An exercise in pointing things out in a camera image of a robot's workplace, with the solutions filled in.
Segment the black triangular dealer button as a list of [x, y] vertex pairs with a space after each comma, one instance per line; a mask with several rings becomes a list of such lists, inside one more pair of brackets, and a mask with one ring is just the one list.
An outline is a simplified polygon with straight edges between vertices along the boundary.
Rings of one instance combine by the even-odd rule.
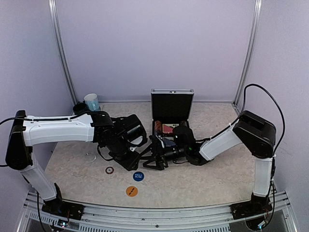
[[149, 159], [145, 161], [143, 164], [144, 168], [153, 169], [153, 170], [162, 170], [161, 164], [157, 159]]

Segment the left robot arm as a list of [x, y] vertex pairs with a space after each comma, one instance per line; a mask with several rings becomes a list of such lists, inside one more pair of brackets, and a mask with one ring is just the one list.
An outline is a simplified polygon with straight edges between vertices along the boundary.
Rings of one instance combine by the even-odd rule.
[[80, 141], [107, 148], [109, 156], [128, 171], [138, 168], [138, 147], [147, 143], [147, 133], [135, 115], [110, 117], [105, 111], [74, 116], [36, 117], [18, 111], [9, 135], [5, 162], [18, 170], [57, 215], [67, 211], [59, 187], [45, 175], [33, 155], [39, 144]]

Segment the aluminium poker case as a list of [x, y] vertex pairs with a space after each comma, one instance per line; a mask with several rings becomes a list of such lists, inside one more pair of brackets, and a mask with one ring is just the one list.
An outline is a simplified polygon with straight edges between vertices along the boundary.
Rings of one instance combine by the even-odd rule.
[[189, 126], [189, 116], [194, 98], [193, 89], [151, 89], [151, 108], [152, 108], [152, 135], [158, 135], [169, 144], [173, 140], [173, 133], [155, 133], [155, 121], [162, 124], [179, 124], [187, 121]]

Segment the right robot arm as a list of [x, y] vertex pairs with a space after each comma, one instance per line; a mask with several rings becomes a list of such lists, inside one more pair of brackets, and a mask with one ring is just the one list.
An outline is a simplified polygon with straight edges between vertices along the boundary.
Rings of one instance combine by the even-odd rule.
[[223, 131], [205, 141], [198, 141], [193, 131], [183, 125], [173, 129], [174, 146], [166, 146], [158, 135], [151, 135], [151, 154], [163, 161], [180, 157], [195, 166], [204, 165], [229, 149], [243, 144], [254, 157], [254, 186], [247, 211], [256, 215], [265, 208], [275, 173], [275, 126], [258, 115], [244, 111]]

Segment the red playing card deck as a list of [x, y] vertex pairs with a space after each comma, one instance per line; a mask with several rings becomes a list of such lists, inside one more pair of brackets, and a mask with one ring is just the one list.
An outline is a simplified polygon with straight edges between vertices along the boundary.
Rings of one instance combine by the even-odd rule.
[[171, 134], [173, 133], [173, 129], [179, 126], [179, 124], [163, 124], [162, 125], [162, 132], [164, 134]]

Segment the dark green mug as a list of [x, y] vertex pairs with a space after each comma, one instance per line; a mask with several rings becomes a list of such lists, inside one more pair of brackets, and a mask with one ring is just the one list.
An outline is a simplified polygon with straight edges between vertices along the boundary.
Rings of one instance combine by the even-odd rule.
[[80, 102], [73, 106], [73, 112], [75, 115], [80, 115], [85, 112], [89, 112], [89, 107], [86, 103]]

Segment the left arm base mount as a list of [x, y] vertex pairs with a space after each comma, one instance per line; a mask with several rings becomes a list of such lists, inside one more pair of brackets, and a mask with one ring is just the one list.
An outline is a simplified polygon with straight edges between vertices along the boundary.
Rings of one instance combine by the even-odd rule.
[[78, 203], [69, 203], [54, 199], [52, 201], [44, 202], [42, 211], [63, 218], [81, 220], [84, 206]]

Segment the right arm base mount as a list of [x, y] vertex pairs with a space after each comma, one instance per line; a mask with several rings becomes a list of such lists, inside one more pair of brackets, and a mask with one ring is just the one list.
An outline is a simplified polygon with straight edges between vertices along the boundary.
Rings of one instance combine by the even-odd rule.
[[266, 213], [273, 209], [271, 203], [262, 206], [260, 203], [252, 203], [251, 201], [243, 203], [235, 203], [230, 206], [233, 219], [247, 218], [258, 214]]

